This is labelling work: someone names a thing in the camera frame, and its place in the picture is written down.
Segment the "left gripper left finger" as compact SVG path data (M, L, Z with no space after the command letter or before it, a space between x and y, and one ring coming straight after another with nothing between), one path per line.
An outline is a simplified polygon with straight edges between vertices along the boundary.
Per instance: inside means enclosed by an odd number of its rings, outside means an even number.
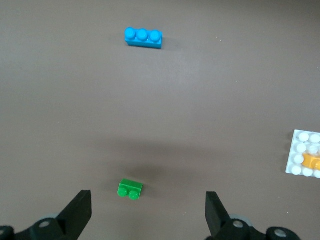
M80 191L55 218L45 218L17 234L18 240L77 240L92 217L92 194Z

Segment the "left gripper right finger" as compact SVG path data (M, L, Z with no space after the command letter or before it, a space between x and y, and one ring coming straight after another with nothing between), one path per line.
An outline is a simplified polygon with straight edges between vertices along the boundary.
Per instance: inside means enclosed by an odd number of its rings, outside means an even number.
M264 240L265 235L258 232L246 221L231 218L214 191L206 192L206 222L210 240Z

